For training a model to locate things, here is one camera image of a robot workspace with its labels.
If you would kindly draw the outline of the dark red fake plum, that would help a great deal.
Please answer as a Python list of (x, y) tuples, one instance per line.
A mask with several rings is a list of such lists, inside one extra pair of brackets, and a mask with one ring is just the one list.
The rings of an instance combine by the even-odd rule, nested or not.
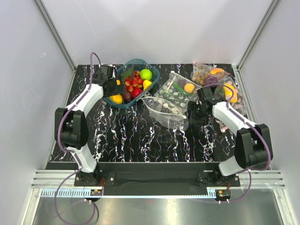
[(127, 102), (130, 102), (132, 100), (132, 95), (129, 91), (127, 91), (126, 93), (124, 93), (123, 95), (123, 99)]

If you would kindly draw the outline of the polka dot zip bag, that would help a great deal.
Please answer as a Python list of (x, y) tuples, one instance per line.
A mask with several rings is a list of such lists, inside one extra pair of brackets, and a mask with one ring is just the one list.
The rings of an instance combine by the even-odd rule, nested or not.
[(159, 97), (143, 97), (150, 116), (162, 126), (173, 130), (186, 130), (188, 120), (185, 112), (172, 102)]

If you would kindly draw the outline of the yellow fake lemon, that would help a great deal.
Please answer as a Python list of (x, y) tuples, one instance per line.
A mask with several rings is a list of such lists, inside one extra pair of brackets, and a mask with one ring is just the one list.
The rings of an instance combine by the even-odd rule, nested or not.
[(123, 103), (123, 97), (120, 94), (110, 96), (109, 99), (118, 105), (121, 105)]

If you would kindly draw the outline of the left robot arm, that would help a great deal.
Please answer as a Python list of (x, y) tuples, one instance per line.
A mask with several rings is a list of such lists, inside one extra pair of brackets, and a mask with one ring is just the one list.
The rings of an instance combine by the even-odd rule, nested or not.
[(77, 163), (78, 178), (92, 186), (102, 181), (98, 163), (88, 147), (89, 130), (86, 116), (102, 98), (123, 94), (122, 77), (113, 65), (101, 65), (90, 69), (90, 83), (82, 93), (65, 108), (57, 108), (54, 114), (54, 139), (63, 152), (70, 153)]

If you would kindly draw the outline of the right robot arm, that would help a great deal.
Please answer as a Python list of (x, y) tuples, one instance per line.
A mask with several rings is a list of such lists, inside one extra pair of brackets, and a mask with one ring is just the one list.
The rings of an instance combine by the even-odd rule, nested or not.
[(235, 135), (234, 156), (219, 163), (213, 170), (214, 183), (223, 186), (238, 173), (251, 169), (267, 170), (273, 153), (268, 126), (242, 116), (229, 100), (216, 95), (214, 90), (214, 85), (197, 90), (200, 102), (188, 103), (187, 119), (190, 127), (200, 127), (207, 125), (209, 117), (213, 116)]

